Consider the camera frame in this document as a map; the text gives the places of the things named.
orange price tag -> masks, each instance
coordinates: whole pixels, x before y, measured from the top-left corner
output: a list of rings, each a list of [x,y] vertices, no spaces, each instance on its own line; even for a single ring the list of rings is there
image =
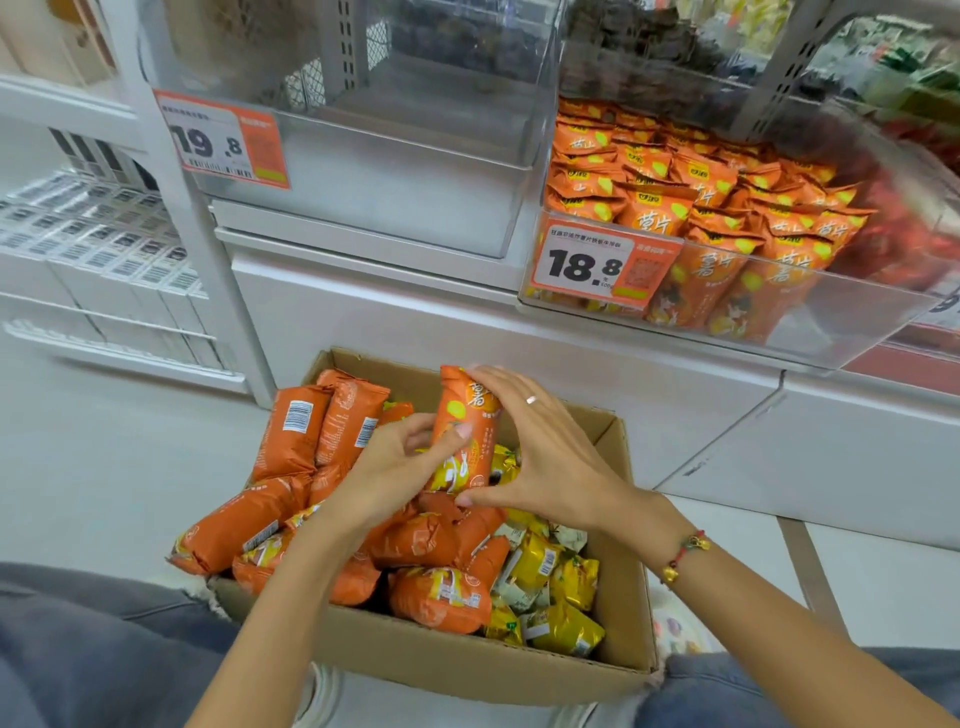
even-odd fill
[[[272,114],[170,91],[155,95],[184,168],[290,189]]]
[[[534,286],[642,309],[684,244],[544,214],[539,247]]]

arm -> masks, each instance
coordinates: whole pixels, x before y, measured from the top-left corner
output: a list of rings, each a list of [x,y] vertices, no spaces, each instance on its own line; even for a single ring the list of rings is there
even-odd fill
[[[290,728],[344,563],[469,436],[468,427],[455,428],[414,454],[430,444],[434,419],[412,415],[376,430],[344,482],[290,543],[186,728]]]
[[[508,506],[603,530],[655,573],[696,527],[666,497],[625,483],[563,404],[533,379],[471,371],[514,418],[523,466],[513,482],[467,491],[461,505]],[[528,404],[528,398],[535,397]],[[672,588],[798,728],[958,728],[943,708],[839,637],[718,546],[692,550]]]

finger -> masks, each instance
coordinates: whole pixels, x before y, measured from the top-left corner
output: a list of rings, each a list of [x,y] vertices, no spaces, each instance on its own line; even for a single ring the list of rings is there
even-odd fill
[[[469,442],[472,432],[473,425],[459,423],[448,429],[427,452],[412,458],[416,467],[423,470],[423,478],[428,478],[446,458],[463,449]]]

left hand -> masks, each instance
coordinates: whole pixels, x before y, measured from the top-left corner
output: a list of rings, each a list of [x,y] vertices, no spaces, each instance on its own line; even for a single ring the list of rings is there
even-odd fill
[[[433,414],[414,414],[398,423],[378,427],[353,469],[317,516],[325,514],[357,534],[366,534],[411,500],[446,458],[467,444],[469,425],[457,425],[427,452]]]

jeans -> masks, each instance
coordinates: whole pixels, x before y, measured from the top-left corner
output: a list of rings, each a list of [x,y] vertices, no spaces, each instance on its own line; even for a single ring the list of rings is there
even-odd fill
[[[0,725],[181,728],[239,627],[170,589],[0,563]],[[960,652],[870,650],[960,717]],[[727,654],[675,656],[635,728],[787,728]]]

